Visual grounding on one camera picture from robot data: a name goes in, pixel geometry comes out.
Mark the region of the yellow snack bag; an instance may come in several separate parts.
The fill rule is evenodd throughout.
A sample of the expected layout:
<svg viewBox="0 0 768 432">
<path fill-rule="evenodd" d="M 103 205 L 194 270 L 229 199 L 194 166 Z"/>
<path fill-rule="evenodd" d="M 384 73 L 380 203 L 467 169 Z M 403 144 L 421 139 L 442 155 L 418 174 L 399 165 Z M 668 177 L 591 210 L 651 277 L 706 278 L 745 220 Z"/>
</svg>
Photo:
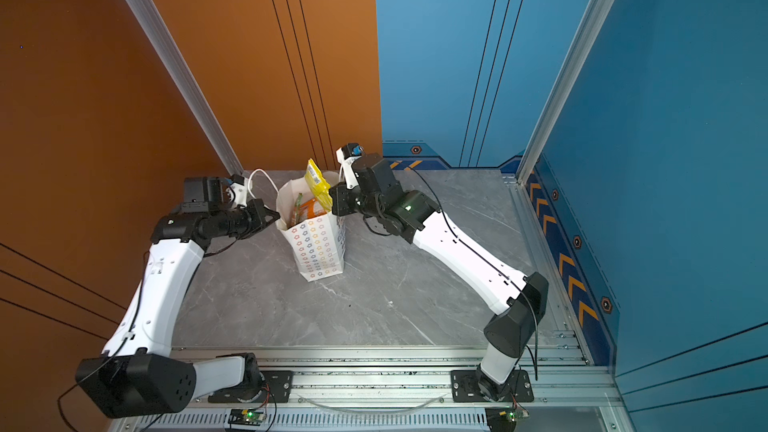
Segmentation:
<svg viewBox="0 0 768 432">
<path fill-rule="evenodd" d="M 326 212 L 330 212 L 333 205 L 330 195 L 331 185 L 313 159 L 307 162 L 304 180 L 315 200 Z"/>
</svg>

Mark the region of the orange snack bag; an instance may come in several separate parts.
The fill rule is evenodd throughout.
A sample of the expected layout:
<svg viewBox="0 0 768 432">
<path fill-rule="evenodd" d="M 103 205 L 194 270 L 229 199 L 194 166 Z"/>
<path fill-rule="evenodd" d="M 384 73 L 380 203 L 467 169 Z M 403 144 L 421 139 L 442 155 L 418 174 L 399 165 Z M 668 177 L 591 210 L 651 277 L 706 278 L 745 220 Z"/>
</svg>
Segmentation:
<svg viewBox="0 0 768 432">
<path fill-rule="evenodd" d="M 312 220 L 321 217 L 327 213 L 327 210 L 316 199 L 312 198 L 303 203 L 299 208 L 299 221 Z"/>
</svg>

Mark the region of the white patterned paper bag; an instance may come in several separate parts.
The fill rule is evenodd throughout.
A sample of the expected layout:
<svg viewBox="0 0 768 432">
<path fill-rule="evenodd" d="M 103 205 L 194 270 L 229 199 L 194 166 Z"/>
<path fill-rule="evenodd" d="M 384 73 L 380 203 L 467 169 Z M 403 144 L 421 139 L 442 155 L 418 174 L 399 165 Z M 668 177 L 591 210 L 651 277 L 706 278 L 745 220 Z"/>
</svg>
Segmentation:
<svg viewBox="0 0 768 432">
<path fill-rule="evenodd" d="M 343 220 L 331 212 L 312 220 L 305 220 L 290 227 L 290 214 L 298 193 L 303 194 L 303 203 L 314 198 L 304 177 L 288 180 L 280 188 L 262 170 L 247 175 L 246 187 L 255 196 L 256 175 L 261 173 L 276 192 L 273 207 L 280 214 L 276 227 L 291 248 L 299 273 L 307 282 L 340 275 L 344 270 L 346 229 Z"/>
</svg>

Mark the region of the green nut snack bag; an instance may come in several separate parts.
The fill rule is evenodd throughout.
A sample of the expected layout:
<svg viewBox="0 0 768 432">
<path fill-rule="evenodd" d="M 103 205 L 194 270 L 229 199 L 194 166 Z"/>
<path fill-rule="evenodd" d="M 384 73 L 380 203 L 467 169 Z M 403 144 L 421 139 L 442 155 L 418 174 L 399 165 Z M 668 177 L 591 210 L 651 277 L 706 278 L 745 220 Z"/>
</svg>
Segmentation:
<svg viewBox="0 0 768 432">
<path fill-rule="evenodd" d="M 289 221 L 290 227 L 296 226 L 298 223 L 301 222 L 302 203 L 303 203 L 303 194 L 298 193 L 291 209 L 290 221 Z"/>
</svg>

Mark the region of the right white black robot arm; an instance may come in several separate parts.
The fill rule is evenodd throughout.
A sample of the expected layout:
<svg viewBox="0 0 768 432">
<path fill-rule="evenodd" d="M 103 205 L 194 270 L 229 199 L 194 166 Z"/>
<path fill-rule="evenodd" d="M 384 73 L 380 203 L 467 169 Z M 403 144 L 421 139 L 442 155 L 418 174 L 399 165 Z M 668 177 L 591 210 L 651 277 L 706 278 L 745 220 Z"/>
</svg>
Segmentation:
<svg viewBox="0 0 768 432">
<path fill-rule="evenodd" d="M 432 255 L 483 299 L 493 316 L 483 329 L 488 346 L 475 373 L 479 392 L 492 402 L 512 396 L 520 358 L 538 346 L 548 281 L 504 263 L 465 234 L 434 191 L 405 190 L 381 155 L 348 143 L 336 159 L 340 179 L 330 189 L 333 213 L 376 220 L 385 234 Z"/>
</svg>

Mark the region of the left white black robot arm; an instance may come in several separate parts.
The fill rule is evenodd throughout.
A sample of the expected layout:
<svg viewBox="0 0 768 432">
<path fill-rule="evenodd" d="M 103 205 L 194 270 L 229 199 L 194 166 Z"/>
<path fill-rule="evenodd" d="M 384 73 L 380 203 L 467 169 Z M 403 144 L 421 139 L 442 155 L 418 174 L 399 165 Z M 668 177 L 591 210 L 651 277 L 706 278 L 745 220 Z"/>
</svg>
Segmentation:
<svg viewBox="0 0 768 432">
<path fill-rule="evenodd" d="M 259 395 L 264 378 L 251 353 L 189 363 L 171 358 L 183 299 L 216 238 L 249 238 L 279 219 L 260 199 L 233 208 L 183 204 L 151 236 L 145 271 L 113 336 L 97 358 L 80 362 L 75 381 L 108 418 L 177 413 L 220 390 Z"/>
</svg>

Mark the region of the left circuit board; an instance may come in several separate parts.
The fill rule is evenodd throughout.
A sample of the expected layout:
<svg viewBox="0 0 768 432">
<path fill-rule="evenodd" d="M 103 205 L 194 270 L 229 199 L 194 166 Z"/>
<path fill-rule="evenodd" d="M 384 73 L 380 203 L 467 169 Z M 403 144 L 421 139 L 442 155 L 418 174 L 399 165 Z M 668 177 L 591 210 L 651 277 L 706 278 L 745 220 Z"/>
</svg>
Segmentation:
<svg viewBox="0 0 768 432">
<path fill-rule="evenodd" d="M 236 409 L 229 411 L 226 428 L 234 431 L 265 430 L 269 425 L 269 414 L 260 409 Z"/>
</svg>

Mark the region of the circuit board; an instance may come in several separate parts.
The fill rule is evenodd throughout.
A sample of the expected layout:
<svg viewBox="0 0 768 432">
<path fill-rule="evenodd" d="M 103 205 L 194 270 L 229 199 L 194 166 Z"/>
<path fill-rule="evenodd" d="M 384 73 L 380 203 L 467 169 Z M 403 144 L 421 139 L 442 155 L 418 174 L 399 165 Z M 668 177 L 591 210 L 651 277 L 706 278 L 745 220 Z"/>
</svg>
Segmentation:
<svg viewBox="0 0 768 432">
<path fill-rule="evenodd" d="M 515 432 L 530 417 L 525 408 L 486 408 L 485 415 L 490 432 Z"/>
<path fill-rule="evenodd" d="M 269 425 L 269 414 L 260 409 L 236 409 L 229 411 L 226 428 L 234 431 L 265 430 Z"/>
</svg>

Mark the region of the right circuit board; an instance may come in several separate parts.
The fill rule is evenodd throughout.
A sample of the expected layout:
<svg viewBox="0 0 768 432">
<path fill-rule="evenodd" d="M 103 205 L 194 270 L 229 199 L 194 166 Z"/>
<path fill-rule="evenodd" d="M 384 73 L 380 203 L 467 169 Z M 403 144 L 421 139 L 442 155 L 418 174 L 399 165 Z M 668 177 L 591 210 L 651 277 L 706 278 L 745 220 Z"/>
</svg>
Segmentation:
<svg viewBox="0 0 768 432">
<path fill-rule="evenodd" d="M 515 432 L 530 417 L 525 408 L 486 408 L 485 415 L 490 432 Z"/>
</svg>

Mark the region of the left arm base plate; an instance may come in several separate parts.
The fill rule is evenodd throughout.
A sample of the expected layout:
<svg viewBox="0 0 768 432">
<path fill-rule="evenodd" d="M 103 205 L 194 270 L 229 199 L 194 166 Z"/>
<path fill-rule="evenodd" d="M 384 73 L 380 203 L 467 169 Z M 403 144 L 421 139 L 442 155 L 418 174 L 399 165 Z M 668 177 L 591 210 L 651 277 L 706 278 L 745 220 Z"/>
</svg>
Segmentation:
<svg viewBox="0 0 768 432">
<path fill-rule="evenodd" d="M 294 373 L 290 370 L 261 371 L 255 383 L 244 383 L 221 389 L 207 397 L 216 404 L 283 404 L 290 398 Z"/>
</svg>

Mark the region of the aluminium rail frame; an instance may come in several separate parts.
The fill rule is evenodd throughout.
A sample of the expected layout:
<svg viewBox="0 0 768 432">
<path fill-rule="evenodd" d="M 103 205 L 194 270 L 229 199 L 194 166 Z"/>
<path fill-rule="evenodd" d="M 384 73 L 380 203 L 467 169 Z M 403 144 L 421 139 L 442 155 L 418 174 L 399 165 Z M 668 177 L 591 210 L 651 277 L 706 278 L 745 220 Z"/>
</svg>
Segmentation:
<svg viewBox="0 0 768 432">
<path fill-rule="evenodd" d="M 450 372 L 476 370 L 482 347 L 257 347 L 261 371 L 290 370 L 287 403 L 271 408 L 274 431 L 484 430 L 486 408 L 525 408 L 516 431 L 630 431 L 629 414 L 609 370 L 570 333 L 544 338 L 524 356 L 532 403 L 453 401 Z"/>
</svg>

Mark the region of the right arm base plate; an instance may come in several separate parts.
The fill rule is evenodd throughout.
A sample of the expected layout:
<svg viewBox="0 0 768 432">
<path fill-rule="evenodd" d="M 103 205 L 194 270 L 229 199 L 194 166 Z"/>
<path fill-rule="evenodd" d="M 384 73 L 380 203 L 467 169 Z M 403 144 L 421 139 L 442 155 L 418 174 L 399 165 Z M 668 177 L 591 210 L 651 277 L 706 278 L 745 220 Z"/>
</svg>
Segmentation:
<svg viewBox="0 0 768 432">
<path fill-rule="evenodd" d="M 516 402 L 532 403 L 533 386 L 525 370 L 515 369 L 503 384 L 497 384 L 476 370 L 450 372 L 451 392 L 454 402 Z"/>
</svg>

